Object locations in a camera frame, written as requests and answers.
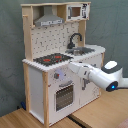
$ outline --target stovetop burner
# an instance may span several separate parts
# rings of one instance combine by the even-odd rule
[[[66,61],[72,58],[73,57],[70,57],[70,56],[67,56],[61,53],[54,53],[54,54],[47,55],[44,57],[36,58],[33,61],[48,67],[50,65],[54,65],[56,63],[60,63],[60,62],[63,62],[63,61]]]

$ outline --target microwave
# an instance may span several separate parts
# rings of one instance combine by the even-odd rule
[[[67,21],[88,19],[89,4],[67,5]]]

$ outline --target knob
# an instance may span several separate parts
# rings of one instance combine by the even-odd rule
[[[58,73],[55,73],[55,74],[54,74],[54,78],[55,78],[55,79],[59,79],[59,74],[58,74]]]

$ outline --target toy sink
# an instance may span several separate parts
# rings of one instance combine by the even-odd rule
[[[86,48],[86,47],[77,47],[77,48],[73,48],[73,49],[68,49],[65,51],[65,53],[68,54],[72,54],[75,56],[79,56],[79,55],[84,55],[84,54],[88,54],[90,52],[94,52],[94,49],[91,48]]]

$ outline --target wooden play kitchen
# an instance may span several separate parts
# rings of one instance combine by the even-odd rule
[[[46,128],[100,96],[70,61],[101,67],[105,49],[85,45],[90,2],[22,4],[26,110]]]

